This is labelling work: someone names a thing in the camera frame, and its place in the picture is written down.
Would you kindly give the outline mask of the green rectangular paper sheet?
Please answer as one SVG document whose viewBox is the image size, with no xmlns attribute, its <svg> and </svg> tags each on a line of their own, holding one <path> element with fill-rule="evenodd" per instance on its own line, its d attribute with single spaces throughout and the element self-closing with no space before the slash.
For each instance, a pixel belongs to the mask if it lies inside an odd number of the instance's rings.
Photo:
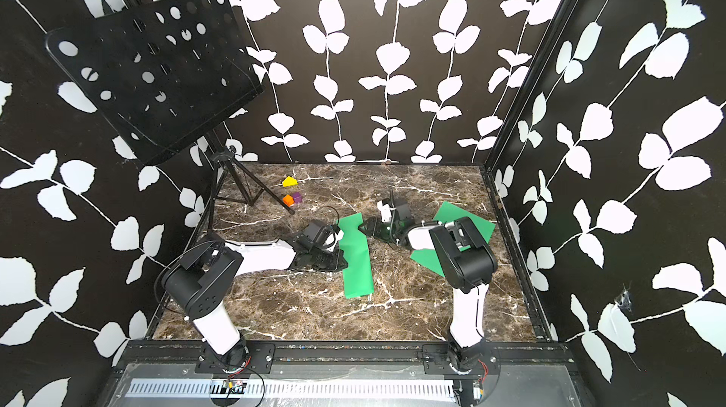
<svg viewBox="0 0 726 407">
<path fill-rule="evenodd" d="M 346 299 L 367 297 L 374 293 L 374 278 L 372 277 L 368 238 L 358 229 L 362 224 L 362 214 L 341 218 L 340 223 L 338 223 L 343 232 L 340 249 L 348 263 L 348 267 L 342 271 Z"/>
</svg>

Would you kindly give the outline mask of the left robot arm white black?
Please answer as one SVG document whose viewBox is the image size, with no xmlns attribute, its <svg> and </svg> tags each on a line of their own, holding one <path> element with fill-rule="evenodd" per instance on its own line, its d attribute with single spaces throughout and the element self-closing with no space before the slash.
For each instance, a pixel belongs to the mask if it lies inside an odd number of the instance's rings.
<svg viewBox="0 0 726 407">
<path fill-rule="evenodd" d="M 271 242 L 234 243 L 214 235 L 181 255 L 164 273 L 164 291 L 181 307 L 225 372 L 247 365 L 246 340 L 224 306 L 236 278 L 257 272 L 340 272 L 344 231 L 325 227 Z"/>
</svg>

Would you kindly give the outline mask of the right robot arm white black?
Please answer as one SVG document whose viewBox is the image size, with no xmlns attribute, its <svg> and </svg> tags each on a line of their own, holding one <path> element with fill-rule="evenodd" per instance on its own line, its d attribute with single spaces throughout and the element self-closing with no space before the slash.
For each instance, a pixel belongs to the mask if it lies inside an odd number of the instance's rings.
<svg viewBox="0 0 726 407">
<path fill-rule="evenodd" d="M 385 244 L 406 248 L 419 265 L 441 275 L 453 290 L 448 358 L 464 372 L 493 357 L 484 335 L 486 295 L 498 269 L 489 245 L 495 225 L 448 202 L 433 219 L 416 219 L 410 205 L 394 197 L 376 204 L 378 216 L 358 229 Z"/>
</svg>

